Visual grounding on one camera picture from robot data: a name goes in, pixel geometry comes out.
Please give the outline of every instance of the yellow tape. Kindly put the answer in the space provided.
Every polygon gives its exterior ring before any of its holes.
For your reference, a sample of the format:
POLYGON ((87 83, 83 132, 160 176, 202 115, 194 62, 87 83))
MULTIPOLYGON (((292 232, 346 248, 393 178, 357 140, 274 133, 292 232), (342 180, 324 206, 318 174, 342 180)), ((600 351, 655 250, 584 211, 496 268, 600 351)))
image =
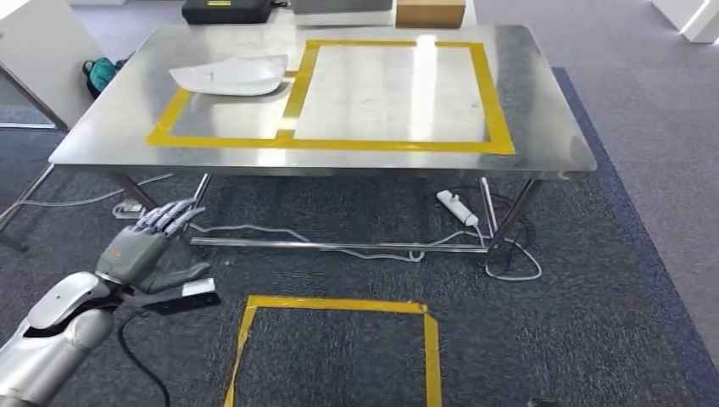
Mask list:
POLYGON ((489 142, 496 146, 498 150, 503 150, 505 154, 514 154, 515 146, 512 144, 510 129, 507 127, 506 120, 504 120, 504 112, 499 104, 499 96, 494 89, 494 80, 492 79, 492 72, 489 70, 489 61, 487 61, 484 46, 477 44, 475 47, 470 47, 470 55, 474 65, 474 74, 477 78, 479 97, 484 108, 484 117, 487 118, 489 142))
POLYGON ((439 366, 439 326, 425 314, 425 375, 427 407, 442 407, 442 377, 439 366))
POLYGON ((318 47, 309 47, 304 50, 302 61, 299 63, 299 71, 294 76, 293 88, 287 99, 285 113, 282 114, 282 123, 293 123, 293 128, 282 128, 277 130, 276 140, 292 140, 294 131, 302 112, 304 100, 307 98, 309 90, 309 81, 312 79, 312 72, 315 71, 315 63, 319 57, 320 49, 318 47))
POLYGON ((255 314, 257 314, 257 307, 250 307, 248 302, 248 306, 245 308, 245 313, 242 316, 240 329, 237 331, 237 355, 235 356, 235 365, 232 368, 232 381, 230 382, 230 386, 227 388, 224 407, 234 407, 235 405, 235 381, 237 379, 237 371, 240 368, 240 358, 242 357, 242 351, 245 349, 245 343, 247 343, 249 335, 249 328, 252 326, 255 314))
POLYGON ((308 40, 306 47, 414 47, 414 41, 308 40))
POLYGON ((414 151, 430 153, 489 153, 513 155, 516 153, 511 141, 509 127, 499 105, 499 96, 494 89, 492 73, 484 46, 474 42, 436 42, 437 47, 466 47, 471 54, 477 87, 487 121, 488 141, 486 142, 412 142, 379 140, 319 140, 296 139, 295 131, 309 91, 309 84, 315 70, 320 48, 342 47, 414 47, 413 41, 363 41, 363 40, 308 40, 298 71, 288 71, 287 78, 294 78, 294 84, 287 99, 281 125, 274 139, 230 138, 182 135, 172 136, 171 129, 179 120, 190 94, 178 90, 160 115, 157 125, 148 136, 148 143, 158 147, 179 148, 290 148, 311 150, 351 151, 414 151))
POLYGON ((329 299, 266 297, 251 295, 237 332, 237 355, 232 369, 230 385, 227 388, 224 407, 235 407, 235 382, 240 367, 242 351, 249 337, 249 329, 259 308, 284 309, 331 309, 346 311, 395 312, 400 314, 424 315, 425 337, 425 391, 427 407, 442 407, 442 382, 439 364, 439 329, 437 321, 424 304, 378 301, 371 299, 329 299))

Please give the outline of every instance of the cardboard box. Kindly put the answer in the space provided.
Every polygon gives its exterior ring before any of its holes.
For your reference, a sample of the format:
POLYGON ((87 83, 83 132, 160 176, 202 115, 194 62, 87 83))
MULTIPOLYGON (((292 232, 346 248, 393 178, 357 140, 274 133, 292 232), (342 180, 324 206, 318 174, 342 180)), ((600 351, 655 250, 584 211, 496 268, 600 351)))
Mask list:
POLYGON ((401 28, 460 28, 465 0, 397 0, 395 25, 401 28))

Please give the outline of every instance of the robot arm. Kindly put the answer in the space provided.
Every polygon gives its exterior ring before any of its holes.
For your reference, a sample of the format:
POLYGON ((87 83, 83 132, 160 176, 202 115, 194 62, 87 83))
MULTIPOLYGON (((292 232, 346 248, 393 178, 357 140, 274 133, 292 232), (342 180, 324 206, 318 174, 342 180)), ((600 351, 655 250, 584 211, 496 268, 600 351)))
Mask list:
POLYGON ((128 293, 154 294, 198 279, 207 263, 164 272, 157 262, 194 216, 188 199, 168 203, 118 234, 94 273, 65 277, 32 307, 0 348, 0 407, 44 407, 113 331, 112 313, 128 293))

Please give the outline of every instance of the power strip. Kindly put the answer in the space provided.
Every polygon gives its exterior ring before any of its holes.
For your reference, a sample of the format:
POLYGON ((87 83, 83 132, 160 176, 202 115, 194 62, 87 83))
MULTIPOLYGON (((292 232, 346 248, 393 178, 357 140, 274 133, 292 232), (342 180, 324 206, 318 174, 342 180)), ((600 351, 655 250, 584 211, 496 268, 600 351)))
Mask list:
POLYGON ((115 219, 140 219, 145 215, 145 208, 136 200, 126 199, 113 208, 115 219))
POLYGON ((450 191, 437 192, 437 199, 465 226, 476 226, 479 219, 460 201, 460 196, 450 191))

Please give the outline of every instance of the white cable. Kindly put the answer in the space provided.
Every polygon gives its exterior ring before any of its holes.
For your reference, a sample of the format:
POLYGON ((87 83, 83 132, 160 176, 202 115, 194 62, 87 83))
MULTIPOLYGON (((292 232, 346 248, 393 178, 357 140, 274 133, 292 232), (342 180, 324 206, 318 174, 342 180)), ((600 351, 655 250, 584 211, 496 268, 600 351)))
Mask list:
MULTIPOLYGON (((252 229, 255 231, 264 231, 267 233, 286 233, 286 234, 291 235, 292 237, 296 238, 300 242, 305 242, 305 243, 312 242, 307 237, 302 236, 301 234, 297 233, 296 231, 294 231, 292 229, 275 229, 275 228, 255 226, 255 225, 201 227, 200 225, 196 225, 194 223, 191 223, 190 227, 192 229, 195 229, 196 231, 200 231, 202 233, 210 233, 212 231, 240 231, 242 229, 252 229)), ((477 231, 477 233, 474 233, 471 231, 456 231, 455 233, 452 233, 451 235, 449 235, 443 239, 437 240, 436 242, 428 243, 428 245, 429 246, 437 246, 438 244, 446 243, 446 242, 454 239, 457 236, 467 235, 467 236, 472 236, 472 237, 478 237, 481 242, 482 247, 486 247, 484 244, 484 239, 489 239, 490 237, 483 235, 482 231, 479 229, 479 226, 475 226, 475 230, 477 231)), ((535 274, 533 276, 524 276, 524 277, 497 276, 489 270, 489 265, 484 265, 483 268, 484 268, 485 274, 487 274, 488 276, 490 276, 494 279, 501 280, 503 282, 529 282, 531 280, 536 280, 540 276, 542 276, 542 267, 539 265, 537 260, 534 259, 534 256, 529 254, 529 252, 527 252, 526 249, 524 249, 519 243, 515 242, 514 240, 505 238, 504 241, 508 242, 508 243, 512 243, 515 246, 517 246, 517 248, 519 248, 524 253, 524 255, 526 255, 526 257, 534 264, 534 266, 537 267, 537 274, 535 274)), ((403 256, 394 255, 394 254, 362 254, 362 253, 355 252, 353 250, 347 250, 345 248, 328 248, 328 249, 322 249, 322 251, 345 253, 345 254, 349 254, 351 256, 354 256, 354 257, 357 257, 357 258, 363 259, 363 260, 392 259, 392 260, 406 261, 409 263, 419 263, 425 258, 425 252, 420 252, 419 255, 417 255, 415 257, 415 252, 411 252, 411 251, 409 253, 409 257, 403 257, 403 256)))
MULTIPOLYGON (((307 237, 300 235, 299 233, 293 231, 292 229, 273 229, 273 228, 269 228, 269 227, 255 226, 255 225, 216 226, 216 227, 205 228, 205 227, 201 227, 200 225, 196 225, 194 223, 191 223, 190 227, 192 229, 194 229, 196 231, 200 231, 202 233, 210 233, 211 231, 240 231, 242 229, 252 229, 255 231, 264 231, 267 233, 286 233, 286 234, 291 235, 292 237, 296 238, 300 242, 305 242, 305 243, 312 242, 307 237)), ((412 252, 410 252, 409 257, 402 257, 402 256, 394 255, 394 254, 362 254, 362 253, 357 253, 352 250, 347 250, 346 248, 326 248, 326 249, 322 249, 322 251, 323 252, 341 252, 341 253, 349 254, 351 256, 363 259, 363 260, 392 259, 392 260, 406 261, 406 262, 410 262, 410 263, 419 263, 425 257, 424 253, 420 253, 419 256, 415 257, 412 252)))
MULTIPOLYGON (((482 231, 479 230, 479 226, 474 226, 474 227, 475 227, 475 230, 477 230, 477 234, 479 235, 479 241, 480 241, 481 245, 483 247, 486 247, 484 244, 484 239, 490 239, 491 237, 484 236, 482 234, 482 231)), ((534 256, 529 254, 529 252, 525 248, 523 248, 518 242, 515 242, 514 240, 508 239, 506 237, 504 238, 504 241, 507 243, 512 243, 515 246, 517 246, 517 248, 519 248, 521 250, 521 252, 524 253, 524 255, 529 259, 529 261, 534 263, 534 266, 537 268, 537 274, 535 274, 533 276, 524 276, 524 277, 497 276, 497 275, 493 274, 492 271, 489 271, 489 264, 486 264, 483 266, 484 274, 486 274, 494 279, 501 280, 503 282, 530 282, 531 280, 537 280, 539 277, 542 276, 542 266, 539 265, 539 262, 536 259, 534 259, 534 256)))
MULTIPOLYGON (((163 174, 161 176, 155 176, 152 178, 148 178, 147 180, 140 181, 137 183, 137 185, 142 186, 142 185, 149 184, 150 182, 166 180, 168 178, 171 178, 172 176, 175 176, 175 175, 172 173, 169 173, 169 174, 163 174)), ((120 195, 123 191, 124 191, 123 189, 118 189, 118 190, 115 190, 112 192, 108 192, 99 197, 82 199, 79 201, 69 201, 69 202, 42 202, 42 201, 30 201, 30 200, 18 201, 16 203, 13 203, 12 205, 10 205, 9 208, 5 209, 5 211, 0 215, 0 220, 2 218, 4 218, 5 216, 7 216, 7 214, 10 213, 11 210, 13 210, 14 208, 16 208, 20 205, 43 206, 43 207, 52 207, 52 208, 66 208, 66 207, 70 207, 70 206, 94 204, 96 202, 103 201, 104 199, 112 198, 115 195, 120 195)), ((255 225, 216 226, 216 227, 205 228, 205 227, 196 225, 194 223, 191 223, 190 227, 192 229, 200 231, 201 233, 210 233, 212 231, 239 231, 242 229, 252 229, 252 230, 256 230, 256 231, 264 231, 267 233, 286 233, 286 234, 293 236, 294 238, 298 239, 301 242, 311 243, 311 241, 307 237, 300 235, 299 233, 297 233, 296 231, 293 231, 292 229, 274 229, 274 228, 255 226, 255 225)), ((489 239, 490 237, 483 235, 482 231, 479 229, 479 226, 475 225, 474 227, 475 227, 475 230, 477 231, 477 233, 474 233, 471 231, 456 231, 455 233, 452 233, 451 235, 449 235, 443 239, 437 240, 436 242, 428 243, 428 245, 429 246, 437 246, 438 244, 446 243, 446 242, 454 239, 457 236, 467 235, 467 236, 472 236, 472 237, 478 237, 482 247, 486 247, 484 244, 484 239, 489 239)), ((492 278, 495 278, 497 280, 501 280, 504 282, 528 282, 531 280, 536 280, 540 276, 542 276, 542 267, 539 265, 537 260, 534 259, 534 256, 529 254, 529 252, 527 252, 526 249, 524 249, 519 243, 515 242, 514 240, 505 238, 504 241, 508 242, 508 243, 512 243, 515 246, 517 246, 517 248, 519 248, 524 253, 524 255, 534 264, 534 266, 537 267, 537 274, 535 274, 533 276, 526 276, 526 277, 497 276, 497 275, 493 274, 491 271, 489 271, 489 265, 484 265, 483 267, 484 267, 485 274, 487 274, 488 276, 490 276, 492 278)), ((412 252, 412 251, 409 252, 408 257, 397 256, 394 254, 362 254, 362 253, 355 252, 353 250, 347 250, 346 248, 327 248, 327 249, 322 249, 322 251, 345 253, 345 254, 349 254, 351 256, 354 256, 354 257, 357 257, 357 258, 363 259, 363 260, 392 259, 392 260, 406 261, 409 263, 419 263, 425 258, 425 252, 419 252, 419 254, 415 256, 416 252, 412 252)))
MULTIPOLYGON (((169 173, 169 174, 163 174, 161 176, 154 176, 152 178, 148 178, 147 180, 138 182, 137 185, 141 186, 141 185, 149 184, 150 182, 166 180, 168 178, 171 178, 172 176, 175 176, 175 174, 169 173)), ((0 215, 0 220, 2 218, 4 218, 5 216, 7 216, 7 214, 10 213, 11 210, 17 208, 20 205, 46 206, 46 207, 51 207, 51 208, 66 208, 69 206, 94 204, 96 202, 103 201, 104 199, 112 198, 115 195, 120 195, 123 191, 124 191, 124 189, 118 189, 118 190, 115 190, 112 192, 108 192, 99 197, 82 199, 80 201, 70 201, 70 202, 18 201, 16 203, 13 203, 12 205, 10 205, 9 208, 5 209, 3 214, 0 215)))

